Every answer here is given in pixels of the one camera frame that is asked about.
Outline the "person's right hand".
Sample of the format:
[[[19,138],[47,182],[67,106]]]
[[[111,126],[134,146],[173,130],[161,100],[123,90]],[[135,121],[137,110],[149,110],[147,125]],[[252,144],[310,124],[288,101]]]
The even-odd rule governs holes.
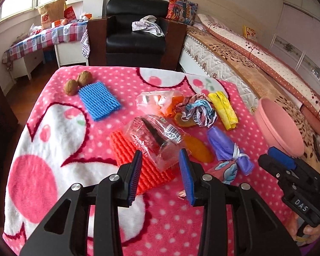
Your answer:
[[[289,219],[285,223],[285,228],[288,230],[289,234],[294,240],[298,239],[298,244],[300,246],[313,243],[320,237],[320,225],[315,228],[311,227],[310,225],[306,225],[306,227],[304,227],[304,235],[308,235],[308,237],[297,237],[299,218],[299,215],[292,212]]]

